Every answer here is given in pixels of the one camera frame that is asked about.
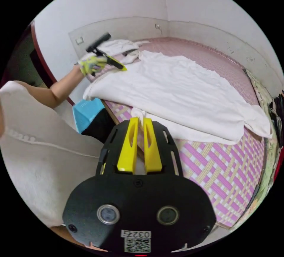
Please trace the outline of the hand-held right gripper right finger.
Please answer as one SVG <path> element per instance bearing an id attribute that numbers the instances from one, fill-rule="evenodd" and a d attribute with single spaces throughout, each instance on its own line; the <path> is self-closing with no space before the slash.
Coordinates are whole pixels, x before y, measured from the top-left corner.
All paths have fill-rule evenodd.
<path id="1" fill-rule="evenodd" d="M 144 161 L 146 172 L 161 172 L 162 163 L 157 145 L 157 139 L 150 118 L 143 119 Z"/>

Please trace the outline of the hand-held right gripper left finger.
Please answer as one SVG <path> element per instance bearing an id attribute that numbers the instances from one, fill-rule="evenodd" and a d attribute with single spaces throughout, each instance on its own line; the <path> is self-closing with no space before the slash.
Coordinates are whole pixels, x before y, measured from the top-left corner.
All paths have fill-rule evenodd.
<path id="1" fill-rule="evenodd" d="M 137 159 L 138 124 L 139 119 L 137 117 L 133 117 L 129 120 L 122 149 L 117 162 L 118 171 L 135 171 Z"/>

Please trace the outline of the person's left hand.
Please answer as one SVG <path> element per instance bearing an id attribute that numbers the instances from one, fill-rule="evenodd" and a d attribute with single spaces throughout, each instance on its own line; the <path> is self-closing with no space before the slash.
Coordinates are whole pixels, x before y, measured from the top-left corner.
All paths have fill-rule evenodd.
<path id="1" fill-rule="evenodd" d="M 94 53 L 87 53 L 78 60 L 78 65 L 84 76 L 95 74 L 104 69 L 107 65 L 107 58 L 105 56 L 97 56 Z"/>

